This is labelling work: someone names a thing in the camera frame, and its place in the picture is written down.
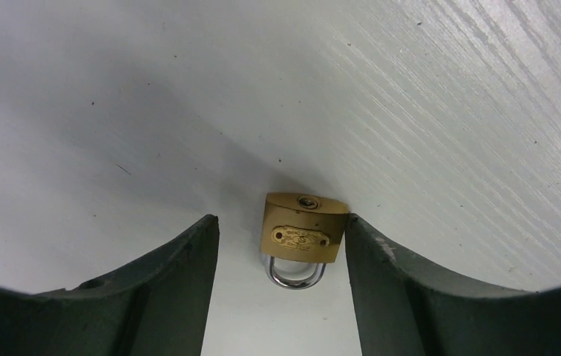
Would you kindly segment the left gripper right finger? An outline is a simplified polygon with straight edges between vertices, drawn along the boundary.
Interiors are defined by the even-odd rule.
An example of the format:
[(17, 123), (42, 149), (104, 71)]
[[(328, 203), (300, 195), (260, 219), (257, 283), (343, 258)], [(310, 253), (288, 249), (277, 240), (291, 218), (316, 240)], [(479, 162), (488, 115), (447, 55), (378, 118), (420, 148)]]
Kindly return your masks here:
[(351, 214), (345, 250), (364, 355), (561, 355), (561, 286), (464, 276)]

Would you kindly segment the small brass padlock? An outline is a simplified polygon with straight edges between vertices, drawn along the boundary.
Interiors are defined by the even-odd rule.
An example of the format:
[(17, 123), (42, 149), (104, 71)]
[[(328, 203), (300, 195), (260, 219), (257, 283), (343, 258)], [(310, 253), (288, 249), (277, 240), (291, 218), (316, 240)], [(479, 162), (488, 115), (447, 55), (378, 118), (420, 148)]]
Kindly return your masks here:
[[(319, 283), (327, 265), (338, 256), (349, 214), (348, 204), (339, 200), (302, 193), (268, 193), (260, 236), (266, 276), (288, 290), (308, 289)], [(293, 280), (276, 271), (277, 260), (315, 267), (308, 277)]]

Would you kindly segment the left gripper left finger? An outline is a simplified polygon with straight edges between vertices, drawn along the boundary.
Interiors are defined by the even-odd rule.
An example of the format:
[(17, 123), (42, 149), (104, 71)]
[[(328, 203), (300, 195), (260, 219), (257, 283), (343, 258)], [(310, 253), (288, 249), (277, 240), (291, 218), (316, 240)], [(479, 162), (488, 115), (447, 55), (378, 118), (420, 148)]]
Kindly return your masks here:
[(0, 287), (0, 355), (199, 355), (219, 237), (207, 215), (74, 289)]

